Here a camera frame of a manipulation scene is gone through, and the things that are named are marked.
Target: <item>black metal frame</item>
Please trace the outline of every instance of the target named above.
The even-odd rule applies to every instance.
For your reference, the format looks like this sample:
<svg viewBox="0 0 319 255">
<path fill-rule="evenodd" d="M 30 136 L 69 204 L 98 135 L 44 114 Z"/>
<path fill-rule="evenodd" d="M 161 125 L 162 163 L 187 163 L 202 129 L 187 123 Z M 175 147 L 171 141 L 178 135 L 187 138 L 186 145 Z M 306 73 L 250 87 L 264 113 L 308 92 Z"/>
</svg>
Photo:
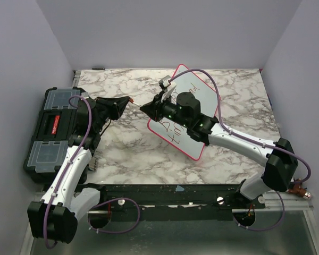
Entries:
<svg viewBox="0 0 319 255">
<path fill-rule="evenodd" d="M 236 184 L 86 184 L 78 185 L 77 191 L 83 188 L 101 187 L 101 200 L 114 198 L 130 198 L 141 208 L 140 220 L 233 220 L 232 209 L 249 209 L 252 203 L 255 208 L 265 208 L 257 199 L 251 203 L 243 203 L 237 199 Z M 108 206 L 95 210 L 108 210 Z M 119 205 L 111 203 L 111 221 L 135 221 L 137 208 L 126 201 Z"/>
</svg>

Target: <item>red whiteboard border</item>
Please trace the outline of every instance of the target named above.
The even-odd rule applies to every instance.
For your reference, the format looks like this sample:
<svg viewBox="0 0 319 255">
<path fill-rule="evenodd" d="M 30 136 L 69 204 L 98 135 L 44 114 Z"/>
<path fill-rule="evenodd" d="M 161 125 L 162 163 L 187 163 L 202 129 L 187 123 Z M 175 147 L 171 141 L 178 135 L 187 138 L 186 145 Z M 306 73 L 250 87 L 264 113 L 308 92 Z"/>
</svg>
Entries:
<svg viewBox="0 0 319 255">
<path fill-rule="evenodd" d="M 184 65 L 184 64 L 179 64 L 179 65 L 177 66 L 177 68 L 176 68 L 174 74 L 172 75 L 172 77 L 174 77 L 174 76 L 176 75 L 177 70 L 178 70 L 179 67 L 182 66 L 182 65 L 183 65 L 186 69 L 189 69 L 186 65 Z M 206 84 L 213 92 L 215 92 L 215 88 L 212 88 L 211 86 L 209 86 L 204 80 L 202 80 L 202 79 L 201 79 L 199 76 L 197 76 L 194 72 L 192 72 L 192 73 L 193 73 L 197 78 L 199 78 L 204 84 Z M 221 101 L 221 99 L 218 98 L 218 99 L 217 99 L 217 107 L 216 107 L 214 116 L 215 116 L 216 113 L 217 113 L 217 109 L 218 109 L 218 107 L 219 107 L 220 101 Z M 158 137 L 162 138 L 164 141 L 166 141 L 167 143 L 169 143 L 170 145 L 172 145 L 173 147 L 175 147 L 176 149 L 178 149 L 178 150 L 179 150 L 180 152 L 182 152 L 183 154 L 187 155 L 187 156 L 188 156 L 189 158 L 191 158 L 192 160 L 198 161 L 198 160 L 201 159 L 202 152 L 203 152 L 203 150 L 204 150 L 205 144 L 204 144 L 203 147 L 202 147 L 200 156 L 199 156 L 197 159 L 196 159 L 196 158 L 193 158 L 193 157 L 191 157 L 190 155 L 188 155 L 187 153 L 185 153 L 183 150 L 181 150 L 180 148 L 178 148 L 176 145 L 174 145 L 173 143 L 171 143 L 171 142 L 169 142 L 168 140 L 166 140 L 163 136 L 159 135 L 159 134 L 156 133 L 154 130 L 152 130 L 152 129 L 150 128 L 150 126 L 149 126 L 150 121 L 151 121 L 151 118 L 149 119 L 147 126 L 148 126 L 148 129 L 149 129 L 151 132 L 153 132 L 154 134 L 156 134 Z"/>
</svg>

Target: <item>marble surface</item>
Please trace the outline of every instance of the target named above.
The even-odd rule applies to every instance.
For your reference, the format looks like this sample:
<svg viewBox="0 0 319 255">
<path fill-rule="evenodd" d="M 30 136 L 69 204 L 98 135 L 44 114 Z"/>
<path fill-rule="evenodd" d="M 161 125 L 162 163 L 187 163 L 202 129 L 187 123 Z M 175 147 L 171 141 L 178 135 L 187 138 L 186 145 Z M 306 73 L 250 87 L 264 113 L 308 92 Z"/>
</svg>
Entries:
<svg viewBox="0 0 319 255">
<path fill-rule="evenodd" d="M 225 124 L 264 139 L 277 140 L 278 127 L 259 70 L 206 70 L 219 85 Z M 131 96 L 145 104 L 160 91 L 158 81 L 174 70 L 105 70 L 81 72 L 79 87 L 95 98 Z M 209 80 L 199 76 L 208 84 Z M 88 182 L 105 184 L 203 184 L 240 183 L 262 171 L 254 161 L 227 149 L 205 147 L 194 161 L 153 134 L 149 118 L 128 106 L 121 118 L 112 122 L 100 142 L 95 157 L 97 172 Z"/>
</svg>

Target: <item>purple-gray wall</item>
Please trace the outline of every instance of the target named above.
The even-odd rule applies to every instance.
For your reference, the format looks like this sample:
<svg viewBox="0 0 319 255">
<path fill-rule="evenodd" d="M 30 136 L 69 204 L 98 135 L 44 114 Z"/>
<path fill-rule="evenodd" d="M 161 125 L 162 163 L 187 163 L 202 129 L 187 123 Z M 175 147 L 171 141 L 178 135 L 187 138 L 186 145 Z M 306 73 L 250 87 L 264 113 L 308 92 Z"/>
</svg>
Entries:
<svg viewBox="0 0 319 255">
<path fill-rule="evenodd" d="M 260 68 L 301 0 L 37 0 L 74 69 Z"/>
<path fill-rule="evenodd" d="M 22 165 L 45 90 L 73 73 L 35 0 L 0 0 L 0 254 L 19 254 L 36 186 Z"/>
<path fill-rule="evenodd" d="M 313 169 L 307 186 L 319 225 L 319 0 L 302 1 L 262 75 L 282 135 Z"/>
</svg>

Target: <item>screw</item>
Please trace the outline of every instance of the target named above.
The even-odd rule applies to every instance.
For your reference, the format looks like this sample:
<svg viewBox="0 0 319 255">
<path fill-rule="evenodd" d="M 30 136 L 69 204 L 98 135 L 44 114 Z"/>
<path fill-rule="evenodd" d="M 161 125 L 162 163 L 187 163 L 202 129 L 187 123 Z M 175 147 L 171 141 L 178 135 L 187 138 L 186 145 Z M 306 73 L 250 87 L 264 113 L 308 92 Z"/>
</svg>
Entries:
<svg viewBox="0 0 319 255">
<path fill-rule="evenodd" d="M 257 198 L 257 201 L 259 201 L 259 203 L 265 203 L 265 198 L 260 196 Z"/>
<path fill-rule="evenodd" d="M 122 206 L 123 204 L 125 204 L 125 200 L 124 200 L 124 199 L 118 200 L 118 204 L 119 204 L 120 206 Z"/>
<path fill-rule="evenodd" d="M 224 203 L 223 197 L 218 197 L 218 198 L 216 199 L 216 201 L 217 201 L 217 203 L 218 203 L 219 205 L 223 205 L 223 203 Z"/>
</svg>

